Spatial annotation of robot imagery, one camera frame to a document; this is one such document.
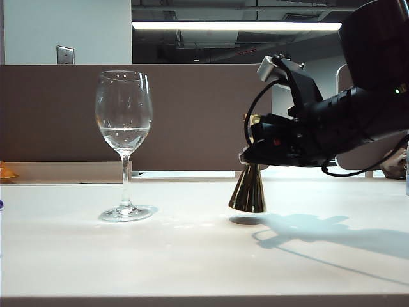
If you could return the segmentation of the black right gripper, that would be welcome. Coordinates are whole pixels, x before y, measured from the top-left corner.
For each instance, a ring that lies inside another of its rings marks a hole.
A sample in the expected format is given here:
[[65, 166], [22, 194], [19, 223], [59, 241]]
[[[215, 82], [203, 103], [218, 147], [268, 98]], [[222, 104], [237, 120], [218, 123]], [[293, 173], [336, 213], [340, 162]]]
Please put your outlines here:
[[254, 143], [239, 155], [240, 161], [318, 167], [334, 159], [341, 140], [341, 96], [326, 100], [319, 95], [296, 98], [288, 114], [293, 121], [272, 113], [256, 116], [257, 122], [251, 124]]

